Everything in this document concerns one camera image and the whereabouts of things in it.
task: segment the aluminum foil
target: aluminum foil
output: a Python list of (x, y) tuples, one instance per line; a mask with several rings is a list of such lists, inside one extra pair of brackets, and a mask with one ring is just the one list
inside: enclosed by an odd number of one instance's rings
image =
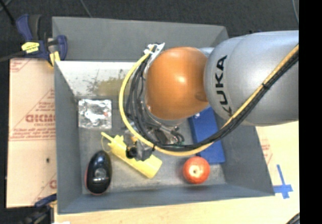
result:
[(79, 100), (78, 126), (83, 128), (111, 129), (112, 101), (89, 99)]

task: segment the yellow plastic object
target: yellow plastic object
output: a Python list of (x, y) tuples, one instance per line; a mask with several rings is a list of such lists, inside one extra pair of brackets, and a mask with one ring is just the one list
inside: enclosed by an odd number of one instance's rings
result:
[(39, 43), (28, 41), (21, 46), (21, 49), (27, 53), (32, 53), (38, 50)]
[(59, 52), (55, 51), (54, 53), (49, 54), (51, 65), (54, 66), (55, 61), (60, 61)]
[(109, 147), (111, 152), (125, 161), (127, 164), (135, 168), (137, 171), (145, 175), (147, 178), (153, 178), (159, 171), (162, 161), (154, 155), (151, 155), (145, 161), (137, 161), (136, 159), (129, 159), (126, 156), (126, 144), (124, 143), (123, 136), (115, 136), (114, 138), (101, 132), (101, 135), (110, 141)]

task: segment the cardboard sheet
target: cardboard sheet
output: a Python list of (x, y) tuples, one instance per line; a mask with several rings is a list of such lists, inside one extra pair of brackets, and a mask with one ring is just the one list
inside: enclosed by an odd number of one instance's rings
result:
[(53, 67), (10, 61), (7, 207), (32, 206), (56, 192)]

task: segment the computer mouse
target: computer mouse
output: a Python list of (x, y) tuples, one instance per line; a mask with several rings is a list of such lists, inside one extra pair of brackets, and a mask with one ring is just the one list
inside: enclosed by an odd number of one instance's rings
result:
[(99, 151), (91, 158), (85, 171), (85, 186), (93, 195), (103, 194), (112, 179), (112, 165), (109, 155)]

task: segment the gray bin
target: gray bin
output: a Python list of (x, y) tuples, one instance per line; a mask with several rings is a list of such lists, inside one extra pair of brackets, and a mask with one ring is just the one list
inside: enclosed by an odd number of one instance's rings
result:
[[(228, 36), (221, 26), (55, 17), (53, 36), (58, 34), (68, 38), (67, 58), (55, 65), (59, 214), (274, 195), (256, 129), (250, 126), (239, 126), (221, 141), (226, 161), (212, 165), (209, 179), (201, 185), (187, 184), (182, 178), (185, 157), (155, 152), (163, 164), (153, 179), (147, 179), (110, 155), (113, 176), (108, 192), (90, 195), (84, 187), (84, 173), (90, 157), (102, 148), (101, 131), (78, 127), (77, 102), (82, 98), (110, 99), (113, 125), (107, 131), (121, 134), (124, 125), (118, 114), (117, 94), (84, 90), (82, 84), (93, 82), (89, 73), (102, 72), (108, 62), (117, 62), (122, 68), (138, 60), (149, 43), (214, 47)], [(77, 67), (85, 61), (88, 68)], [(71, 71), (72, 66), (78, 71)], [(218, 127), (224, 124), (218, 116), (216, 120)], [(187, 121), (180, 129), (187, 142), (191, 141)]]

